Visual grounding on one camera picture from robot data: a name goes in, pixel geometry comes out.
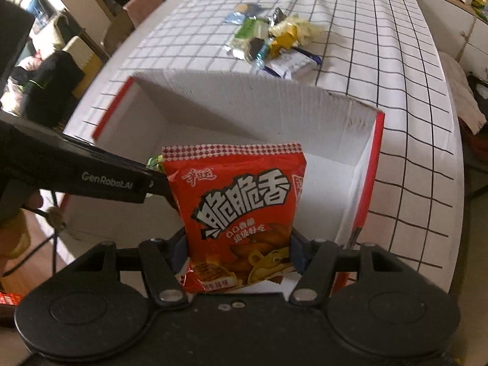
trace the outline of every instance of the white cabinet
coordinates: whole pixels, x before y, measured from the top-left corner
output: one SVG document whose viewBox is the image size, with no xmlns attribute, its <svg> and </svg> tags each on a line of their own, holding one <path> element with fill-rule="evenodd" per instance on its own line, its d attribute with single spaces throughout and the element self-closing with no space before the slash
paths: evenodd
<svg viewBox="0 0 488 366">
<path fill-rule="evenodd" d="M 474 24 L 459 64 L 466 73 L 488 81 L 488 25 L 481 19 Z"/>
<path fill-rule="evenodd" d="M 446 0 L 417 0 L 439 51 L 456 58 L 466 41 L 473 15 Z"/>
</svg>

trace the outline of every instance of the round black disc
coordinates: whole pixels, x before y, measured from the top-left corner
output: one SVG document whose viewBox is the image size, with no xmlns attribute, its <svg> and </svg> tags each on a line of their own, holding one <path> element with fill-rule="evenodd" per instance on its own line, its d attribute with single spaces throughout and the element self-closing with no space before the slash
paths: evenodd
<svg viewBox="0 0 488 366">
<path fill-rule="evenodd" d="M 148 318 L 147 300 L 130 286 L 94 275 L 48 281 L 19 304 L 16 325 L 30 347 L 55 358 L 87 358 L 138 335 Z"/>
<path fill-rule="evenodd" d="M 444 349 L 459 323 L 455 302 L 437 287 L 413 285 L 402 274 L 359 280 L 334 294 L 327 317 L 356 350 L 409 358 Z"/>
</svg>

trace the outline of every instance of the pink chair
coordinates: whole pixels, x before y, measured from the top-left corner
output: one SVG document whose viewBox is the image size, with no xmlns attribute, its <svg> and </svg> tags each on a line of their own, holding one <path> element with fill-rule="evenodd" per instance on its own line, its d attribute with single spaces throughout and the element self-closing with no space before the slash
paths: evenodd
<svg viewBox="0 0 488 366">
<path fill-rule="evenodd" d="M 130 0 L 124 9 L 137 28 L 162 3 L 163 0 Z"/>
</svg>

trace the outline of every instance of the cardboard flap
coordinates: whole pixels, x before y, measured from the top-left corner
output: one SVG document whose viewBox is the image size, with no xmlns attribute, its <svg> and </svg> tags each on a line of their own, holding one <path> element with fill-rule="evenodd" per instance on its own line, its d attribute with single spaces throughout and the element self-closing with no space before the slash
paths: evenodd
<svg viewBox="0 0 488 366">
<path fill-rule="evenodd" d="M 307 153 L 355 166 L 377 110 L 347 96 L 252 74 L 152 70 L 136 75 L 173 123 L 254 139 L 300 142 Z"/>
</svg>

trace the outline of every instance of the table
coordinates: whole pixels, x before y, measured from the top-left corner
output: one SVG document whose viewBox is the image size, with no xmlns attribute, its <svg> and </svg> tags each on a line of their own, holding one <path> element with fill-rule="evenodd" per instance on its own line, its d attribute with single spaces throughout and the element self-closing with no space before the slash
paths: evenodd
<svg viewBox="0 0 488 366">
<path fill-rule="evenodd" d="M 258 2 L 268 12 L 280 7 L 322 26 L 323 34 L 306 49 L 322 56 L 323 65 L 302 81 L 385 112 L 376 182 L 358 243 L 379 244 L 448 290 L 462 224 L 462 152 L 450 91 L 416 0 L 182 0 L 172 11 L 173 0 L 108 62 L 65 133 L 92 142 L 114 95 L 137 72 L 249 73 L 249 64 L 223 49 L 237 26 L 222 21 L 240 2 Z"/>
</svg>

